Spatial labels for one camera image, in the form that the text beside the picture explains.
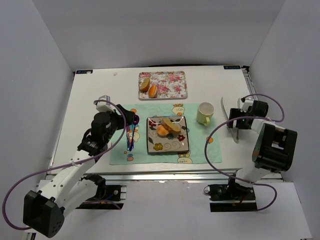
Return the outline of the round orange bun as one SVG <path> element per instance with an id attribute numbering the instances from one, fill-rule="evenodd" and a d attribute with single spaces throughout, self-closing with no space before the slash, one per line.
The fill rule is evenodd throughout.
<path id="1" fill-rule="evenodd" d="M 166 137 L 170 133 L 162 124 L 158 125 L 156 132 L 160 137 Z"/>

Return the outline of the brown bread slice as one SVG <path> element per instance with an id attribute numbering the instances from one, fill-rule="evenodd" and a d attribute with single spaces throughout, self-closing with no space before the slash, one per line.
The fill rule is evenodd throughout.
<path id="1" fill-rule="evenodd" d="M 178 134 L 181 132 L 181 126 L 178 123 L 171 121 L 168 117 L 161 119 L 161 124 L 171 133 Z"/>

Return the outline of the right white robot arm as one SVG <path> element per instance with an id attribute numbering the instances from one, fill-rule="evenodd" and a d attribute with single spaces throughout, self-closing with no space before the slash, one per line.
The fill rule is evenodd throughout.
<path id="1" fill-rule="evenodd" d="M 228 179 L 226 192 L 233 198 L 246 195 L 253 184 L 270 173 L 286 172 L 290 169 L 297 142 L 298 133 L 294 130 L 280 127 L 264 119 L 238 119 L 227 124 L 232 138 L 238 142 L 237 130 L 252 130 L 258 134 L 252 152 L 252 161 L 237 170 Z"/>

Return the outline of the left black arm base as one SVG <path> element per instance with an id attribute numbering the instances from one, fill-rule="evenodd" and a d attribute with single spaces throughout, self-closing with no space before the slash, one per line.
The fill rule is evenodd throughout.
<path id="1" fill-rule="evenodd" d="M 107 184 L 106 179 L 97 174 L 89 174 L 81 178 L 82 180 L 89 180 L 96 186 L 96 193 L 93 197 L 85 201 L 85 203 L 93 204 L 93 202 L 119 202 L 123 199 L 121 196 L 126 192 L 126 186 L 120 184 Z"/>

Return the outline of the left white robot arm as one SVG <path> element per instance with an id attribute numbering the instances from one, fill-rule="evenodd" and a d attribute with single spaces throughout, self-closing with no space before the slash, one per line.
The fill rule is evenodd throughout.
<path id="1" fill-rule="evenodd" d="M 91 127 L 70 160 L 56 176 L 38 191 L 29 191 L 24 197 L 23 223 L 47 238 L 54 237 L 65 218 L 86 200 L 106 198 L 106 180 L 97 174 L 85 175 L 108 150 L 108 143 L 118 130 L 132 125 L 135 113 L 118 104 L 114 109 L 100 110 L 94 115 Z"/>

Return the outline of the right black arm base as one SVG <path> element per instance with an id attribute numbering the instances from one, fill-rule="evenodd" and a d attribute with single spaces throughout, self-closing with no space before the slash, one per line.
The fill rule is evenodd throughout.
<path id="1" fill-rule="evenodd" d="M 203 189 L 203 193 L 210 197 L 211 201 L 253 201 L 256 199 L 254 189 L 245 187 L 230 179 L 228 184 L 211 184 Z"/>

